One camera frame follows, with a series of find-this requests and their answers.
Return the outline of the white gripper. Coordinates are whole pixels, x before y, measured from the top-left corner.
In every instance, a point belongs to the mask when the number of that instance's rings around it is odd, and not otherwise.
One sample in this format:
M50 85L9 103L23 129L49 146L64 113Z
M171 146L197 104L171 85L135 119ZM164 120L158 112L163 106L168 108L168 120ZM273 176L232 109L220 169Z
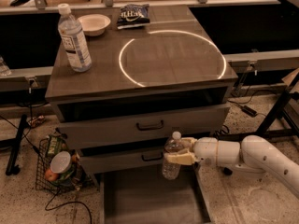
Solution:
M193 147L194 154L188 150L177 153L165 153L164 157L168 162L179 165L192 165L197 161L201 166L216 165L218 144L216 138L203 137L196 141L193 137L183 137L180 143L185 147Z

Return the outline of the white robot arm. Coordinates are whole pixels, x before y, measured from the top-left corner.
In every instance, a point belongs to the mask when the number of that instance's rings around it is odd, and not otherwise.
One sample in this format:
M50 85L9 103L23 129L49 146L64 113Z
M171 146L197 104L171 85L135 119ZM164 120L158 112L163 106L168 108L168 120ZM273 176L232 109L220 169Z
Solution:
M221 141L213 137L176 139L177 151L166 151L164 158L180 165L223 167L247 175L269 173L299 198L299 165L275 146L257 135L241 142Z

